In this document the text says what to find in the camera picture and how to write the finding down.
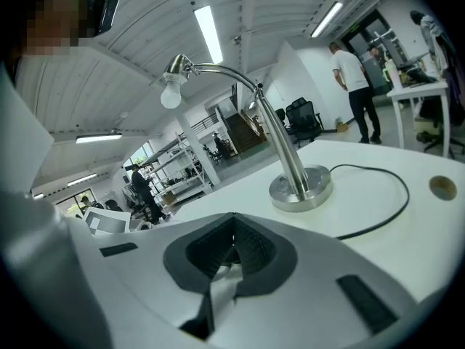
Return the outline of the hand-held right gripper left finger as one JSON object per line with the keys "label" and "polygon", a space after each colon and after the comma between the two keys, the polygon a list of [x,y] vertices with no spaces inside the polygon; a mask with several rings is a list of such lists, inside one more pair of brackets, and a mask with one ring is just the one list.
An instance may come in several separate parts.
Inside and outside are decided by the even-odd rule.
{"label": "hand-held right gripper left finger", "polygon": [[229,219],[214,214],[154,230],[93,236],[80,219],[70,219],[70,237],[80,267],[99,305],[105,337],[98,349],[235,349],[235,335],[215,329],[201,339],[187,329],[212,315],[203,295],[178,286],[163,255],[182,236]]}

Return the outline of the silver desk lamp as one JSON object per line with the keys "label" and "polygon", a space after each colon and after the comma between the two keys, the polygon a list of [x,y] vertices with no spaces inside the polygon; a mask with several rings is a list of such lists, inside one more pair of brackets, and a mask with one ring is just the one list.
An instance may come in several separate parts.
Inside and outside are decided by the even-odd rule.
{"label": "silver desk lamp", "polygon": [[283,174],[276,177],[269,187],[274,206],[284,212],[306,212],[317,208],[329,198],[333,190],[330,171],[321,165],[304,167],[285,127],[264,96],[262,87],[239,71],[211,63],[195,64],[184,54],[178,54],[170,59],[163,72],[166,87],[161,95],[161,103],[165,108],[175,109],[180,105],[180,88],[192,73],[229,76],[251,90],[264,116],[283,168]]}

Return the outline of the hanging grey clothing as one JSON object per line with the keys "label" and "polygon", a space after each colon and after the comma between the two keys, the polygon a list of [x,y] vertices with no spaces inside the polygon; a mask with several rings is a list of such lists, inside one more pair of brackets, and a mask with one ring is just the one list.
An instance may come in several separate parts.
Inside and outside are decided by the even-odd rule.
{"label": "hanging grey clothing", "polygon": [[439,74],[448,83],[451,113],[460,123],[465,119],[465,67],[442,25],[432,16],[411,10],[410,16],[428,46],[429,54]]}

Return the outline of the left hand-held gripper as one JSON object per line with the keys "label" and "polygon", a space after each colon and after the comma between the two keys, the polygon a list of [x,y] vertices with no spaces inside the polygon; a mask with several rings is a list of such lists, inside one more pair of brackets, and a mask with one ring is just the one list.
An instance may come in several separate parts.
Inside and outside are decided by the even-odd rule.
{"label": "left hand-held gripper", "polygon": [[84,221],[93,236],[106,236],[130,231],[131,215],[129,212],[111,211],[99,208],[88,208]]}

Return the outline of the black office chair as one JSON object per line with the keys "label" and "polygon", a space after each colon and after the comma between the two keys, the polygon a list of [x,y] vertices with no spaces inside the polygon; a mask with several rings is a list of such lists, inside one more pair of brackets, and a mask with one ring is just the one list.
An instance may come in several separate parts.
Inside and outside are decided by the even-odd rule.
{"label": "black office chair", "polygon": [[320,114],[314,110],[313,103],[303,97],[295,100],[286,108],[289,122],[288,134],[291,142],[301,147],[304,141],[313,142],[323,133]]}

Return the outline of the white desk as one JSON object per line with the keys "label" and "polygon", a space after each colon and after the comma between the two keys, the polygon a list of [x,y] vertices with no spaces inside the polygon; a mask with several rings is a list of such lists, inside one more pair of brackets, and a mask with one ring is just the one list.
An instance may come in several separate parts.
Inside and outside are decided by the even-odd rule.
{"label": "white desk", "polygon": [[415,98],[421,99],[431,96],[440,96],[443,116],[443,148],[442,156],[447,158],[449,155],[450,147],[450,112],[449,101],[447,96],[448,85],[445,81],[418,85],[415,87],[406,87],[402,89],[393,89],[387,93],[387,97],[392,101],[395,112],[395,120],[397,125],[397,135],[401,149],[405,148],[405,136],[403,129],[403,121],[400,112],[399,101],[409,100],[413,106]]}

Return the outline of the ceiling tube light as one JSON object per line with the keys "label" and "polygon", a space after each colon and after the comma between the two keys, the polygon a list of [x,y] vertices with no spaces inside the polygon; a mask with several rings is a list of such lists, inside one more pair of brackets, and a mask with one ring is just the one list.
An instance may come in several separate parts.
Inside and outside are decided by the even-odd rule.
{"label": "ceiling tube light", "polygon": [[74,185],[78,185],[79,183],[85,182],[87,180],[91,180],[91,179],[95,178],[96,176],[97,176],[97,173],[93,173],[93,174],[88,174],[87,176],[80,177],[78,179],[72,180],[72,181],[68,182],[67,187],[69,188],[69,187],[72,187]]}
{"label": "ceiling tube light", "polygon": [[102,141],[119,140],[122,138],[121,133],[107,133],[95,135],[79,135],[76,137],[76,144],[95,143]]}
{"label": "ceiling tube light", "polygon": [[223,56],[211,7],[204,6],[193,12],[211,56],[212,63],[220,64],[223,61]]}
{"label": "ceiling tube light", "polygon": [[333,6],[327,11],[324,18],[318,23],[317,27],[313,30],[313,32],[311,32],[310,37],[312,39],[317,38],[326,29],[329,23],[335,18],[335,16],[339,13],[343,6],[344,5],[341,2],[336,1],[333,4]]}

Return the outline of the brown staircase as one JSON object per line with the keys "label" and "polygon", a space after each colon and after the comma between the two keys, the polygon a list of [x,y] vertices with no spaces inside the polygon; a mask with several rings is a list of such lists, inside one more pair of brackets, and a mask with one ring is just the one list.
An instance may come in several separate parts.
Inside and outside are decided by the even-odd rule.
{"label": "brown staircase", "polygon": [[260,128],[257,129],[253,120],[243,111],[229,117],[225,117],[219,108],[217,111],[226,126],[230,142],[239,155],[267,142],[265,133]]}

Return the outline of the white metal storage rack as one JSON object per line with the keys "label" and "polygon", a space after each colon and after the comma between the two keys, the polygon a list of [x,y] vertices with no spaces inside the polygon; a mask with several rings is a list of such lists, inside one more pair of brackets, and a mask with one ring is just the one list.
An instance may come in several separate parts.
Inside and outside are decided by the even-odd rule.
{"label": "white metal storage rack", "polygon": [[211,192],[209,176],[183,134],[175,134],[174,140],[147,159],[144,168],[154,199],[163,208]]}

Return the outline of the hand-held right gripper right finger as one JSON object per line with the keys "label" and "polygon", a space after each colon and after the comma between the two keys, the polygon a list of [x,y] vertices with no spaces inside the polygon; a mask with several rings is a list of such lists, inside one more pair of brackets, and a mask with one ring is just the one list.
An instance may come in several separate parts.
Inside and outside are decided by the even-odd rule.
{"label": "hand-held right gripper right finger", "polygon": [[220,349],[345,349],[416,306],[388,273],[341,241],[231,214],[242,278],[209,335]]}

